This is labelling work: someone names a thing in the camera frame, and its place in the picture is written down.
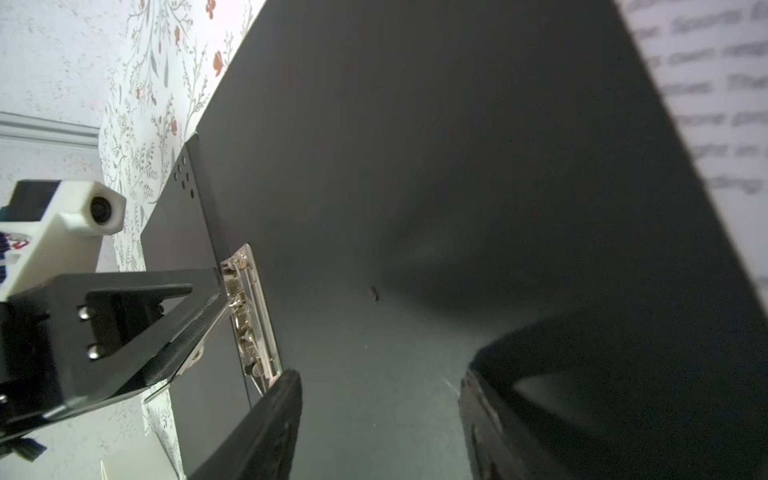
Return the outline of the red black file folder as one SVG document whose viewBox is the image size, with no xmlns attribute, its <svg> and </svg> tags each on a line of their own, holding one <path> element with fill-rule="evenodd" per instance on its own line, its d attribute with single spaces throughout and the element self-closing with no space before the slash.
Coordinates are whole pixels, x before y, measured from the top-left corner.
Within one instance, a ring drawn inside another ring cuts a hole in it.
<svg viewBox="0 0 768 480">
<path fill-rule="evenodd" d="M 142 235 L 252 247 L 295 479 L 469 479 L 485 346 L 576 311 L 767 319 L 610 1 L 269 1 Z"/>
</svg>

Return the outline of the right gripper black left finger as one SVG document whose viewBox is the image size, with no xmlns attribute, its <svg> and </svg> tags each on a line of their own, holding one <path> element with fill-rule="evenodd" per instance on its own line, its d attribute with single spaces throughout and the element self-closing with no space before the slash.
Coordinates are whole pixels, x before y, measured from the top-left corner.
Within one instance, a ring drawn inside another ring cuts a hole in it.
<svg viewBox="0 0 768 480">
<path fill-rule="evenodd" d="M 192 477 L 289 478 L 302 414 L 302 393 L 299 373 L 285 371 Z"/>
</svg>

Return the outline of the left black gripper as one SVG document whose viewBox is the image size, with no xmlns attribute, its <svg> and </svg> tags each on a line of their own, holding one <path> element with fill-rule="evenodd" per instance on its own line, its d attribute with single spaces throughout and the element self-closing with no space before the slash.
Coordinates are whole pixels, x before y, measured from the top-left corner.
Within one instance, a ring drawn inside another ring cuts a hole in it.
<svg viewBox="0 0 768 480">
<path fill-rule="evenodd" d="M 30 434 L 164 380 L 225 301 L 215 268 L 65 274 L 1 301 L 1 457 Z M 44 325 L 50 320 L 50 332 Z"/>
</svg>

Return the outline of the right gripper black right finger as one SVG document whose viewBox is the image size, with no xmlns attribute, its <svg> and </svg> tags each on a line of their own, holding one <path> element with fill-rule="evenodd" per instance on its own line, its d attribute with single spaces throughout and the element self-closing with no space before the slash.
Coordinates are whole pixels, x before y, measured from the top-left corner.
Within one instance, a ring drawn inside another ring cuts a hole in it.
<svg viewBox="0 0 768 480">
<path fill-rule="evenodd" d="M 476 354 L 462 418 L 477 477 L 762 479 L 767 333 L 556 315 Z"/>
</svg>

